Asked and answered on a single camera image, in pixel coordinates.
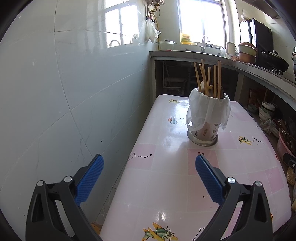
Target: stack of bowls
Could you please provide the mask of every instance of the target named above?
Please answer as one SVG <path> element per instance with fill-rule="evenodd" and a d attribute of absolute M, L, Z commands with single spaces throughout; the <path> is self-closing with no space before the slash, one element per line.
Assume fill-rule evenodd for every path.
<path fill-rule="evenodd" d="M 259 108 L 259 118 L 261 121 L 267 121 L 268 115 L 266 112 L 264 112 L 261 107 Z"/>
<path fill-rule="evenodd" d="M 272 105 L 271 103 L 267 103 L 267 102 L 262 102 L 262 106 L 260 107 L 260 109 L 265 112 L 265 113 L 268 113 L 271 117 L 274 116 L 274 113 L 275 113 L 275 106 Z"/>
<path fill-rule="evenodd" d="M 237 47 L 239 52 L 239 61 L 248 64 L 255 64 L 255 57 L 257 55 L 256 46 L 248 42 L 242 42 Z"/>

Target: metal screw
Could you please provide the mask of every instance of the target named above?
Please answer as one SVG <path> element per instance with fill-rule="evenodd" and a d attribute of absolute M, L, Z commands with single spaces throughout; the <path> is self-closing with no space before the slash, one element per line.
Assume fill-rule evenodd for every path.
<path fill-rule="evenodd" d="M 234 179 L 233 177 L 229 177 L 229 178 L 227 178 L 227 181 L 228 181 L 229 183 L 235 183 L 235 179 Z"/>
<path fill-rule="evenodd" d="M 69 183 L 71 181 L 72 181 L 72 177 L 70 177 L 70 176 L 67 176 L 64 178 L 64 182 L 66 182 L 66 183 Z"/>
<path fill-rule="evenodd" d="M 261 183 L 260 181 L 256 181 L 255 184 L 256 184 L 256 186 L 258 186 L 258 187 L 261 187 L 261 186 L 262 186 L 262 183 Z"/>
<path fill-rule="evenodd" d="M 38 181 L 38 182 L 37 182 L 37 186 L 39 186 L 39 187 L 41 187 L 43 184 L 44 184 L 43 181 Z"/>

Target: pink checkered tablecloth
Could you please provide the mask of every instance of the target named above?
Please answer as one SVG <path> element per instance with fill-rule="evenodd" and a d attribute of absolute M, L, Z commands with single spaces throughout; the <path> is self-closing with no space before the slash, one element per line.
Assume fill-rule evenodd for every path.
<path fill-rule="evenodd" d="M 239 183 L 263 183 L 275 232 L 291 217 L 288 185 L 281 164 L 258 124 L 237 102 L 218 142 L 201 147 L 187 137 L 188 98 L 157 97 L 131 152 L 100 236 L 104 241 L 190 241 L 207 226 L 218 204 L 212 202 L 195 169 L 198 153 Z M 231 234 L 241 203 L 223 237 Z"/>

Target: yellow container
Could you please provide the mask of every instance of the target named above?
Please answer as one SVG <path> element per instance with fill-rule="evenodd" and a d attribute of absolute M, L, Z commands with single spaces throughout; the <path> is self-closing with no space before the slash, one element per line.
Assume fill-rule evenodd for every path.
<path fill-rule="evenodd" d="M 181 44 L 191 45 L 190 35 L 189 34 L 181 34 Z"/>

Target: pink bowl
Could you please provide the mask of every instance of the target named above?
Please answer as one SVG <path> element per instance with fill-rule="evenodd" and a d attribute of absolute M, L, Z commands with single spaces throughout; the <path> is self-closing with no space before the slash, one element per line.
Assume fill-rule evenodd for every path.
<path fill-rule="evenodd" d="M 291 156 L 295 157 L 292 152 L 289 150 L 289 148 L 286 146 L 283 137 L 281 135 L 281 132 L 279 132 L 279 140 L 278 140 L 278 153 L 279 153 L 279 157 L 283 160 L 283 156 L 285 153 L 289 153 Z"/>

